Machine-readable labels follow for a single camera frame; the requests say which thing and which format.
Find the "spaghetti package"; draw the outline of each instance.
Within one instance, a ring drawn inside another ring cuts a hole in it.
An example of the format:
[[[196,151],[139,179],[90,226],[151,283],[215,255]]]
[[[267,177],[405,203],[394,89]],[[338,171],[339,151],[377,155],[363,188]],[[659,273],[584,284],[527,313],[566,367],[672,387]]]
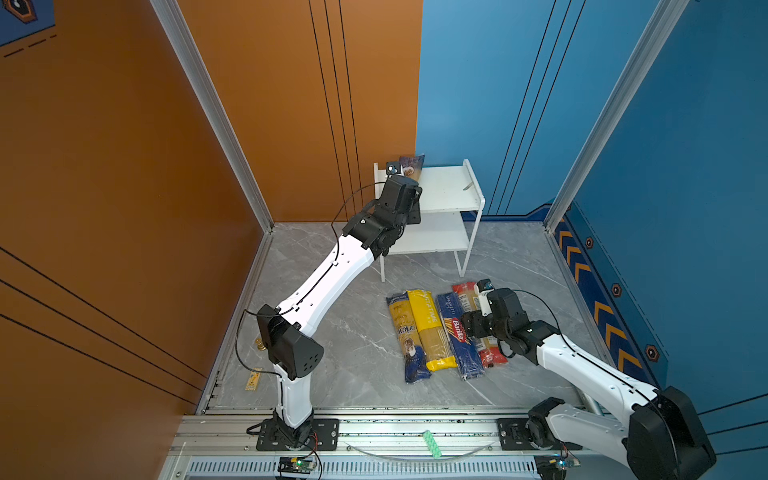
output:
[[[413,319],[408,294],[400,293],[387,297],[386,304],[395,323],[397,339],[400,341],[400,349],[406,360],[406,383],[428,379],[432,374],[427,369],[427,355],[419,333],[416,331],[416,322]]]
[[[442,322],[451,340],[453,355],[458,364],[458,373],[462,380],[474,379],[485,372],[480,355],[475,345],[467,336],[462,325],[461,316],[464,313],[456,293],[445,293],[437,296],[437,306]]]
[[[458,300],[465,312],[480,310],[478,294],[475,292],[475,282],[454,285],[453,291],[458,295]],[[486,336],[483,339],[473,338],[472,341],[475,344],[482,365],[485,368],[489,369],[493,367],[493,365],[508,363],[507,358],[502,355],[502,351],[498,348],[498,340],[494,337]]]
[[[437,314],[432,293],[426,290],[409,290],[413,319],[419,331],[424,351],[427,354],[427,368],[430,372],[456,368],[456,358],[451,355],[448,334]]]

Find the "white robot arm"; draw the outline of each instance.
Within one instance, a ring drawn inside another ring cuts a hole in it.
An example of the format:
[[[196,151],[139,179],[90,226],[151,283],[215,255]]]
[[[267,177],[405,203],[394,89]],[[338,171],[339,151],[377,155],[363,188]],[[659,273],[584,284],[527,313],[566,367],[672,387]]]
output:
[[[406,177],[388,177],[372,200],[343,229],[337,245],[312,275],[277,308],[257,314],[270,361],[280,374],[272,431],[281,445],[300,448],[310,436],[312,371],[323,348],[312,339],[341,292],[418,223],[421,188]],[[543,449],[573,442],[627,465],[640,480],[694,480],[715,462],[711,444],[693,405],[674,387],[659,391],[614,369],[576,346],[560,330],[531,322],[517,294],[478,282],[481,311],[466,313],[470,336],[493,335],[513,353],[557,373],[599,402],[615,419],[546,399],[528,413],[531,441]]]

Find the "black mounting plate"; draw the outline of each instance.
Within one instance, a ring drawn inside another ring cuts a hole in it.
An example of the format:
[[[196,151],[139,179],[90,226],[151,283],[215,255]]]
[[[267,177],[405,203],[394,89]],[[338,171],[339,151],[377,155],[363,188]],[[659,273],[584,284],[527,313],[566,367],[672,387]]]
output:
[[[317,451],[328,452],[336,450],[339,442],[339,420],[338,419],[312,419],[312,432],[317,434]],[[256,444],[256,450],[260,452],[288,452],[290,449],[284,442],[278,440],[277,423],[274,419],[264,420],[259,431],[259,442]],[[311,451],[314,446],[312,434],[307,440],[308,446],[298,451]]]
[[[528,419],[496,419],[496,426],[498,426],[498,438],[502,444],[502,450],[540,450],[536,445],[532,444],[528,435],[528,430],[525,428],[525,423]],[[568,450],[581,450],[581,445],[575,443],[566,442],[565,446]],[[552,447],[553,450],[558,450],[556,445]]]

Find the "small yellow card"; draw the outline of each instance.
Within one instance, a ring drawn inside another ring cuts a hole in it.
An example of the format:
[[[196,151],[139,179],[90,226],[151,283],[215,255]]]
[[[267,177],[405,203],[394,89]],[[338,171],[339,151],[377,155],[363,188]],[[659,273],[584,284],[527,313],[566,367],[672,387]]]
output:
[[[245,385],[245,390],[256,392],[256,386],[259,385],[259,377],[261,377],[260,373],[251,372],[250,378],[248,379],[248,383]]]

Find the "blue pasta package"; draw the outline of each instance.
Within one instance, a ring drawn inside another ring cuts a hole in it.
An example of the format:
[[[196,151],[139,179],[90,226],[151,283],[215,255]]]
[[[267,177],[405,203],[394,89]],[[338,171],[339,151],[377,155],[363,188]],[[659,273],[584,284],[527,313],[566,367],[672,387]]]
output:
[[[437,296],[437,306],[442,317],[445,330],[451,339],[453,355],[458,364],[458,373],[462,379],[474,379],[485,373],[478,350],[469,338],[460,320],[464,310],[455,292],[443,293]]]

